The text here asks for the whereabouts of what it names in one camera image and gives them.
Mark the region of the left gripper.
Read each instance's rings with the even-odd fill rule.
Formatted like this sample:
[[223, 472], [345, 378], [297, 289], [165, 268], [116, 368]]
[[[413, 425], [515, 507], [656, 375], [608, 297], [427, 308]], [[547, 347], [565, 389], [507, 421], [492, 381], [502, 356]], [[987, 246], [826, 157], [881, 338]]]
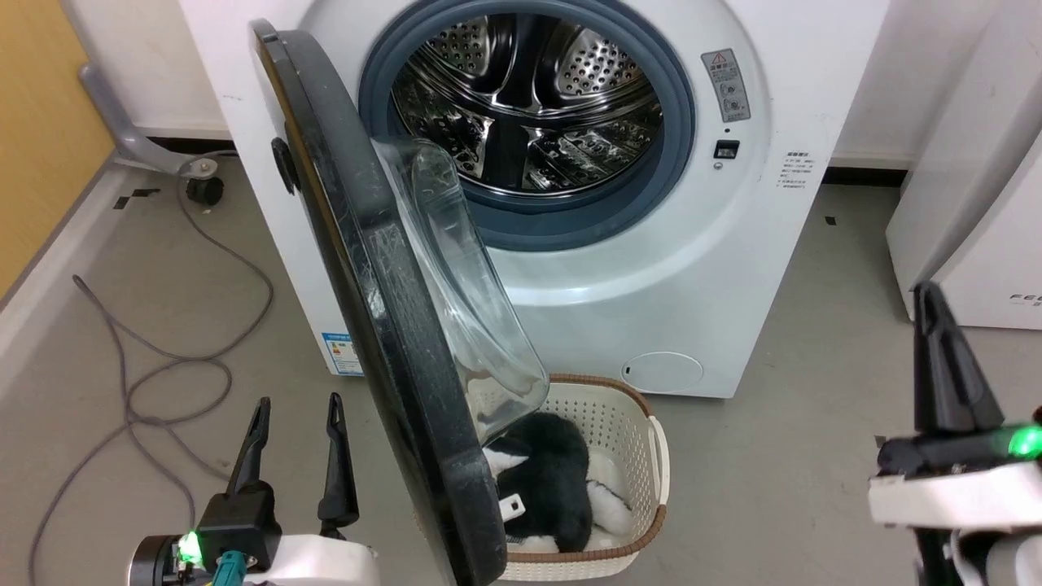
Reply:
[[329, 396], [329, 449], [317, 503], [317, 534], [284, 535], [274, 515], [274, 492], [260, 482], [270, 416], [270, 397], [260, 397], [226, 493], [209, 500], [193, 531], [142, 539], [130, 561], [131, 584], [379, 585], [374, 550], [346, 540], [341, 531], [359, 519], [342, 397], [336, 392]]

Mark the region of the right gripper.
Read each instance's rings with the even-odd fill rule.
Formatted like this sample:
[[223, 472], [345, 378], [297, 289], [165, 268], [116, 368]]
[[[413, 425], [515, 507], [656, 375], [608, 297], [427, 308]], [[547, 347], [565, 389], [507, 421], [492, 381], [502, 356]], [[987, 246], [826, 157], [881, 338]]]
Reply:
[[909, 529], [1038, 529], [1039, 424], [1003, 426], [1000, 404], [937, 282], [917, 283], [913, 301], [914, 426], [921, 435], [879, 445], [871, 519]]

